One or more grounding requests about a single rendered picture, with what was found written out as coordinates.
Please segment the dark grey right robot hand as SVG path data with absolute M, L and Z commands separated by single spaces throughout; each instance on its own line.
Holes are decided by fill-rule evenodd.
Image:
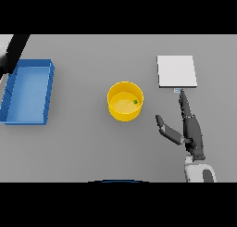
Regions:
M 180 92 L 179 104 L 183 133 L 169 127 L 161 116 L 156 115 L 159 132 L 176 145 L 185 145 L 186 151 L 193 156 L 193 160 L 205 160 L 204 142 L 201 127 L 197 117 L 192 113 L 188 98 L 183 90 Z

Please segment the pale square metallic scale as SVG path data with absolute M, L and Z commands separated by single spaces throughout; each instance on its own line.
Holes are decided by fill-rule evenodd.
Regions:
M 157 56 L 157 75 L 160 88 L 196 88 L 192 56 Z

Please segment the yellow round bowl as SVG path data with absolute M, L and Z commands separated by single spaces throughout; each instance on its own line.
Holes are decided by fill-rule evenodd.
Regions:
M 138 104 L 133 104 L 133 100 L 138 100 Z M 142 110 L 143 101 L 143 91 L 133 82 L 117 82 L 107 92 L 107 109 L 118 121 L 136 119 Z

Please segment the blue plastic tray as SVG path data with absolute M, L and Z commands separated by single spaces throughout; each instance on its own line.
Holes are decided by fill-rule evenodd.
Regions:
M 20 59 L 6 78 L 0 123 L 45 125 L 48 121 L 55 67 L 51 59 Z

